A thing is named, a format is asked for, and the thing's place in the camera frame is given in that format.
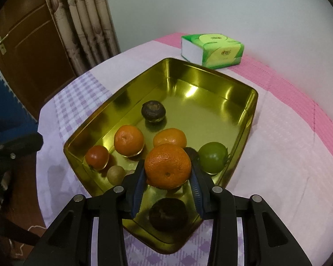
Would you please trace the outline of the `small olive brown fruit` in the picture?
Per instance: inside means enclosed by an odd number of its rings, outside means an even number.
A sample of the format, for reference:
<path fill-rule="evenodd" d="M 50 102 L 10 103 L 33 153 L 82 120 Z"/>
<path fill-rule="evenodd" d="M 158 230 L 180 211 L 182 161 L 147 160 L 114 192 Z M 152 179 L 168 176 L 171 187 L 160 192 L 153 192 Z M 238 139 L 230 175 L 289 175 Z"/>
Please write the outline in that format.
<path fill-rule="evenodd" d="M 126 171 L 123 167 L 114 165 L 111 166 L 106 174 L 106 177 L 113 186 L 118 186 L 123 182 L 123 179 L 126 175 Z"/>

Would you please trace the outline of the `red tomato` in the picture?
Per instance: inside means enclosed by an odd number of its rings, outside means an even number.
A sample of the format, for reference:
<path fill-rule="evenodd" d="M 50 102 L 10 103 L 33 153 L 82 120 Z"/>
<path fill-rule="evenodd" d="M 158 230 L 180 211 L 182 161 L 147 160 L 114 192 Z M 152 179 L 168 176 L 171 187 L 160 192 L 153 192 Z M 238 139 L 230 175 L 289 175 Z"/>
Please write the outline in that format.
<path fill-rule="evenodd" d="M 85 160 L 93 169 L 103 170 L 109 162 L 109 151 L 102 145 L 93 146 L 86 153 Z"/>

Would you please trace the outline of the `large dark fruit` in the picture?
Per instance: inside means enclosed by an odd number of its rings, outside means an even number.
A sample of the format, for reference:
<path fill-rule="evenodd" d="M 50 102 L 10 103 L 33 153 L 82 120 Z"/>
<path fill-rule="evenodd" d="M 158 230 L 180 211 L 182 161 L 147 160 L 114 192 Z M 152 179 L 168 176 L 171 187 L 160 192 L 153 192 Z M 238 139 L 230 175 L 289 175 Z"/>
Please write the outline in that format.
<path fill-rule="evenodd" d="M 186 206 L 176 198 L 160 199 L 149 211 L 149 222 L 159 232 L 178 232 L 188 223 Z"/>

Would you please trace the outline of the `green tomato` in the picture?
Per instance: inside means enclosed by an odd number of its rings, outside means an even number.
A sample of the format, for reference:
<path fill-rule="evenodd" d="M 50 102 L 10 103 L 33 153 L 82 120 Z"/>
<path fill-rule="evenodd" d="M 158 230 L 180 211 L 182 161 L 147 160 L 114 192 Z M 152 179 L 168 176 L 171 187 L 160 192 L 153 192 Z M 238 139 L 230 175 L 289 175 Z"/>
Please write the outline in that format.
<path fill-rule="evenodd" d="M 228 161 L 228 148 L 219 142 L 209 142 L 198 150 L 198 161 L 203 171 L 215 175 Z"/>

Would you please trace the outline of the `orange mandarin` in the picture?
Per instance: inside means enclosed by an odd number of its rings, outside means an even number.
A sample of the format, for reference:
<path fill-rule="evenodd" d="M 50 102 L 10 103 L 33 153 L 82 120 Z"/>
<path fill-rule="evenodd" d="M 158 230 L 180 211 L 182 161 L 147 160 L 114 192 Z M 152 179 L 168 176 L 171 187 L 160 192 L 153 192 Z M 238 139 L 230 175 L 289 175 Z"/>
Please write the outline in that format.
<path fill-rule="evenodd" d="M 133 125 L 121 126 L 114 136 L 115 150 L 124 157 L 137 156 L 145 145 L 142 131 Z"/>
<path fill-rule="evenodd" d="M 190 177 L 191 167 L 185 150 L 170 143 L 153 148 L 144 161 L 149 185 L 164 190 L 176 189 L 184 184 Z"/>

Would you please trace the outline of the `yellow orange kumquat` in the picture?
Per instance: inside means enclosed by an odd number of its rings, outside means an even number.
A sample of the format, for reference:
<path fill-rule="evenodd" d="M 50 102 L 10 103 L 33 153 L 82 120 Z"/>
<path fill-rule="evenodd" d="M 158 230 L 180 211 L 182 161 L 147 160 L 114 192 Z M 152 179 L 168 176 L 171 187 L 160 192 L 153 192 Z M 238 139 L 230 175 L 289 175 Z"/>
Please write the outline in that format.
<path fill-rule="evenodd" d="M 169 128 L 160 131 L 153 138 L 153 146 L 157 147 L 164 143 L 170 143 L 181 148 L 187 146 L 187 138 L 183 131 L 176 128 Z"/>

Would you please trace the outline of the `blue foam mat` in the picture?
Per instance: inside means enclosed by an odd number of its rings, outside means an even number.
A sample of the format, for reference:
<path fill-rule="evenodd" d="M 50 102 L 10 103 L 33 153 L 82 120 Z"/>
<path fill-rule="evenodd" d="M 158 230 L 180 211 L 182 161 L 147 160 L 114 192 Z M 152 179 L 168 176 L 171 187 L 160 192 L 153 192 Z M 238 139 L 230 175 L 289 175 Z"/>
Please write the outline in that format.
<path fill-rule="evenodd" d="M 37 130 L 38 123 L 0 78 L 0 144 Z"/>

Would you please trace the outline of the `pink purple checkered tablecloth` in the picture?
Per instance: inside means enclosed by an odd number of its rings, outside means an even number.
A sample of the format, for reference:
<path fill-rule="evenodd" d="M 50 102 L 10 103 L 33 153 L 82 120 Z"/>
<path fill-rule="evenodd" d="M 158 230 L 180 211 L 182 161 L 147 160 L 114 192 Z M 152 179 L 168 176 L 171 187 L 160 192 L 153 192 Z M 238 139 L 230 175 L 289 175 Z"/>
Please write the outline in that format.
<path fill-rule="evenodd" d="M 179 58 L 180 40 L 181 34 L 171 34 L 110 58 L 42 107 L 36 182 L 45 224 L 84 192 L 65 158 L 64 142 L 127 82 L 164 58 Z M 227 188 L 239 196 L 261 195 L 311 263 L 324 264 L 333 253 L 333 122 L 311 98 L 247 55 L 222 72 L 259 95 L 250 137 Z"/>

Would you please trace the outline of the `brown wooden door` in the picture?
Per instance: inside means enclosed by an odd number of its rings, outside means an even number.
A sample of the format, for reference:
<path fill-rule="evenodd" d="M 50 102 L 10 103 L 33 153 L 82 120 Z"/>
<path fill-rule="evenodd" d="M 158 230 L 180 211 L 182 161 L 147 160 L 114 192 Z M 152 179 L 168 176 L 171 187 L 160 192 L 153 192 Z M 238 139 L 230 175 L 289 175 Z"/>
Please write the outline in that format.
<path fill-rule="evenodd" d="M 0 71 L 34 118 L 76 78 L 46 0 L 7 0 L 1 7 Z"/>

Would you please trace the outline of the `gold toffee tin box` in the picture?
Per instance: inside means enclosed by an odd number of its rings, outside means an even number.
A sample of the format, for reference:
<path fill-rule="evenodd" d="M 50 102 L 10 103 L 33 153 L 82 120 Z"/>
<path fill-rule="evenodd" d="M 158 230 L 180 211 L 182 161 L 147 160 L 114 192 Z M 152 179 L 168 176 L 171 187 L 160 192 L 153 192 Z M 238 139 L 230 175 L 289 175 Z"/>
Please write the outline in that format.
<path fill-rule="evenodd" d="M 149 123 L 141 114 L 145 102 L 156 100 L 166 109 L 164 120 Z M 195 150 L 208 142 L 228 148 L 224 169 L 212 179 L 218 186 L 230 181 L 247 143 L 258 102 L 258 92 L 228 75 L 175 58 L 166 58 L 124 84 L 68 138 L 63 147 L 72 170 L 92 196 L 112 186 L 106 171 L 97 172 L 85 161 L 87 151 L 102 145 L 110 165 L 134 170 L 153 148 L 153 138 L 164 129 L 184 132 L 187 146 Z M 142 131 L 142 152 L 128 158 L 119 154 L 113 140 L 123 125 Z"/>

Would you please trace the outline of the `beige patterned curtain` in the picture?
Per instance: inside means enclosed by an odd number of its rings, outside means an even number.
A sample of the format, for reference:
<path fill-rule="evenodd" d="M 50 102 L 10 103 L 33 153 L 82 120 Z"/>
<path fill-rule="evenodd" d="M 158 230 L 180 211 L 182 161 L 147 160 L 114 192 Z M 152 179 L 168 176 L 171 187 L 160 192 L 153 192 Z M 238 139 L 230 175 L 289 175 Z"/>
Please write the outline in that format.
<path fill-rule="evenodd" d="M 77 75 L 120 53 L 107 0 L 46 0 Z"/>

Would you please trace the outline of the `green tissue pack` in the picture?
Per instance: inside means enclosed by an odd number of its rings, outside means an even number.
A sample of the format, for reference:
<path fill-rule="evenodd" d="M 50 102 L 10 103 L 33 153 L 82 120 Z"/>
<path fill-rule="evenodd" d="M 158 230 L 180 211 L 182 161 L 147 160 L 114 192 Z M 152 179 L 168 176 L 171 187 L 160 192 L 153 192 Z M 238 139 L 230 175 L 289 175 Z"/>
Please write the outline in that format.
<path fill-rule="evenodd" d="M 181 56 L 187 61 L 210 69 L 238 65 L 244 45 L 223 34 L 193 34 L 181 38 Z"/>

